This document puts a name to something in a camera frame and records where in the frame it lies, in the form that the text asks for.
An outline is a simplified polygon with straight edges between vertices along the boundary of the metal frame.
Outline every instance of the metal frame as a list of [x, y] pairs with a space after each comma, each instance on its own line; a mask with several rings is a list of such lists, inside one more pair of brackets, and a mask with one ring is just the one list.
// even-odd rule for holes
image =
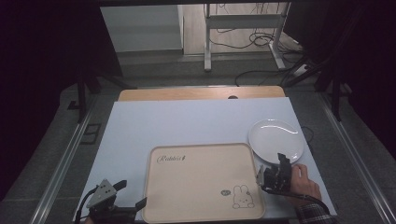
[[274, 41], [269, 44], [270, 50], [276, 61], [279, 70], [285, 70], [282, 57], [279, 55], [277, 46], [279, 38], [288, 16], [290, 2], [288, 2], [281, 14], [264, 14], [264, 15], [210, 15], [210, 4], [206, 4], [206, 32], [205, 32], [205, 71], [212, 70], [211, 64], [211, 29], [248, 29], [248, 28], [276, 28]]
[[322, 108], [326, 113], [332, 127], [334, 128], [338, 138], [340, 139], [346, 154], [350, 158], [356, 173], [361, 178], [361, 182], [367, 190], [367, 193], [371, 197], [373, 204], [381, 216], [384, 223], [396, 223], [396, 216], [393, 214], [389, 202], [382, 192], [381, 188], [375, 182], [375, 179], [371, 175], [369, 169], [364, 164], [359, 151], [356, 149], [346, 129], [341, 121], [332, 113], [330, 102], [325, 96], [325, 93], [318, 93], [318, 98], [322, 104]]
[[43, 193], [43, 196], [40, 199], [40, 202], [33, 213], [32, 218], [29, 223], [45, 223], [47, 220], [47, 216], [50, 213], [50, 209], [55, 202], [56, 195], [61, 188], [61, 185], [64, 181], [64, 177], [69, 169], [69, 166], [74, 158], [74, 155], [77, 151], [78, 144], [84, 134], [84, 130], [87, 127], [88, 122], [90, 121], [92, 115], [92, 109], [96, 103], [97, 95], [93, 95], [91, 100], [88, 103], [88, 111], [81, 123], [78, 124], [73, 136], [62, 156], [58, 166], [56, 167], [55, 172], [52, 174], [52, 177], [47, 185], [46, 190]]

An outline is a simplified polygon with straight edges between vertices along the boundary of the metal leg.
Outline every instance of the metal leg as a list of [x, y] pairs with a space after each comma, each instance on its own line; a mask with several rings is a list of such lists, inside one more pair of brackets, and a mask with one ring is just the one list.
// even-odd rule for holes
[[269, 44], [270, 50], [273, 54], [277, 68], [279, 70], [286, 69], [286, 66], [283, 63], [282, 57], [279, 55], [279, 51], [277, 50], [277, 46], [279, 44], [279, 38], [280, 38], [280, 35], [282, 34], [283, 26], [285, 25], [286, 17], [288, 16], [289, 7], [290, 7], [290, 3], [287, 3], [285, 8], [283, 9], [282, 13], [280, 14], [281, 17], [279, 19], [278, 27], [276, 28], [274, 41], [271, 41], [271, 43]]
[[205, 35], [205, 71], [210, 72], [212, 70], [211, 62], [211, 44], [210, 44], [210, 4], [206, 4], [206, 35]]

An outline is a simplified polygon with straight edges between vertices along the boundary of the wooden tray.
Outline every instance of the wooden tray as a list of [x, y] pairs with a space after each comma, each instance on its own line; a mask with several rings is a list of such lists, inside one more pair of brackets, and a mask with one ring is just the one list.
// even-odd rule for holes
[[148, 223], [255, 219], [262, 190], [246, 144], [156, 147], [151, 151], [143, 219]]

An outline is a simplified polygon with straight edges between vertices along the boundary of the electrical cord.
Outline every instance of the electrical cord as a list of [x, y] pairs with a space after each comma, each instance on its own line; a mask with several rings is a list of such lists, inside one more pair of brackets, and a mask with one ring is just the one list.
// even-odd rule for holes
[[284, 83], [289, 79], [289, 77], [291, 75], [291, 73], [290, 73], [291, 70], [295, 69], [296, 67], [302, 66], [304, 64], [304, 62], [306, 62], [307, 60], [308, 60], [308, 57], [306, 55], [303, 55], [303, 57], [299, 61], [297, 61], [292, 68], [289, 69], [288, 73], [282, 78], [282, 80], [280, 80], [279, 86], [280, 87], [284, 86]]
[[279, 11], [279, 5], [280, 5], [280, 3], [277, 3], [276, 14], [277, 14], [277, 12]]
[[293, 197], [293, 198], [309, 201], [311, 203], [316, 203], [316, 204], [320, 205], [323, 208], [325, 213], [327, 213], [328, 215], [330, 214], [330, 211], [329, 211], [329, 208], [327, 207], [327, 205], [323, 201], [321, 201], [321, 200], [319, 200], [319, 199], [317, 199], [315, 197], [312, 197], [312, 196], [309, 196], [309, 195], [305, 195], [305, 194], [296, 194], [296, 193], [291, 193], [291, 192], [276, 191], [276, 190], [272, 190], [272, 189], [263, 189], [263, 190], [265, 192], [269, 193], [269, 194]]
[[239, 87], [238, 84], [238, 78], [240, 78], [241, 76], [245, 75], [245, 74], [249, 74], [249, 73], [276, 73], [276, 75], [279, 74], [279, 71], [266, 71], [266, 70], [252, 70], [252, 71], [246, 71], [244, 73], [239, 74], [238, 76], [235, 77], [234, 79], [234, 84], [235, 86]]
[[301, 129], [303, 130], [303, 132], [304, 132], [304, 130], [308, 130], [311, 133], [311, 136], [309, 137], [309, 139], [306, 140], [306, 144], [308, 145], [308, 148], [311, 151], [311, 154], [314, 155], [314, 148], [312, 147], [311, 142], [312, 142], [312, 140], [314, 140], [315, 133], [312, 129], [310, 129], [306, 126], [302, 126]]
[[269, 77], [275, 77], [275, 76], [278, 76], [278, 75], [279, 75], [279, 74], [274, 74], [274, 75], [265, 77], [265, 78], [259, 83], [259, 86], [262, 85], [262, 84], [264, 84], [264, 82], [265, 82]]
[[84, 203], [87, 201], [87, 199], [88, 199], [88, 197], [90, 197], [90, 195], [92, 195], [96, 192], [98, 187], [99, 186], [97, 185], [94, 189], [91, 189], [90, 191], [88, 191], [88, 193], [84, 196], [84, 199], [82, 199], [81, 204], [79, 205], [79, 209], [76, 212], [75, 224], [79, 224], [79, 221], [82, 219], [81, 212], [82, 212], [82, 207], [84, 206]]
[[[222, 4], [222, 5], [221, 4], [217, 4], [217, 7], [223, 7], [224, 10], [226, 11], [226, 13], [230, 14], [229, 11], [226, 8], [226, 4]], [[252, 14], [255, 9], [257, 9], [257, 14], [259, 14], [259, 7], [260, 7], [259, 4], [256, 4], [256, 6], [251, 10], [250, 14]], [[261, 14], [263, 12], [263, 7], [264, 7], [264, 3], [262, 4]], [[278, 11], [279, 11], [279, 3], [277, 4], [276, 13], [278, 13]], [[204, 17], [205, 17], [205, 22], [206, 22], [205, 5], [204, 5]], [[220, 34], [224, 34], [224, 33], [231, 32], [233, 30], [236, 30], [236, 29], [228, 29], [228, 30], [224, 30], [224, 31], [221, 31], [221, 30], [217, 29], [217, 32], [220, 33]], [[224, 43], [217, 43], [217, 42], [214, 42], [213, 40], [211, 40], [210, 38], [209, 38], [209, 41], [212, 44], [214, 44], [214, 45], [224, 46], [224, 47], [227, 47], [227, 48], [246, 49], [246, 48], [248, 48], [248, 47], [250, 47], [252, 45], [255, 45], [257, 47], [267, 46], [269, 44], [269, 41], [274, 39], [275, 29], [274, 29], [274, 31], [273, 31], [273, 33], [271, 35], [269, 35], [267, 33], [264, 33], [264, 32], [257, 32], [257, 30], [258, 30], [257, 28], [253, 29], [253, 33], [249, 36], [250, 43], [245, 45], [245, 46], [242, 46], [242, 47], [232, 46], [232, 45], [228, 45], [228, 44], [224, 44]], [[265, 43], [259, 43], [258, 40], [264, 40]]]
[[268, 7], [270, 6], [269, 3], [267, 3], [267, 9], [265, 9], [265, 14], [268, 14]]

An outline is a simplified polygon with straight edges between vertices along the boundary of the white table surface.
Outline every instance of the white table surface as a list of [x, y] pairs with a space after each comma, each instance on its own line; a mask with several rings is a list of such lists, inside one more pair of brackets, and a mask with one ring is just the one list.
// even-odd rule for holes
[[[126, 179], [115, 205], [131, 207], [143, 199], [149, 153], [160, 146], [248, 143], [248, 131], [263, 119], [280, 119], [301, 132], [287, 97], [233, 100], [116, 102], [106, 126], [81, 198], [104, 178], [111, 184]], [[270, 164], [255, 155], [257, 170]], [[318, 167], [305, 143], [297, 160], [308, 166], [309, 178], [320, 186], [322, 201], [336, 215]], [[264, 192], [263, 218], [294, 218], [292, 206], [281, 196]], [[88, 209], [84, 205], [83, 216]], [[143, 220], [140, 212], [136, 221]]]

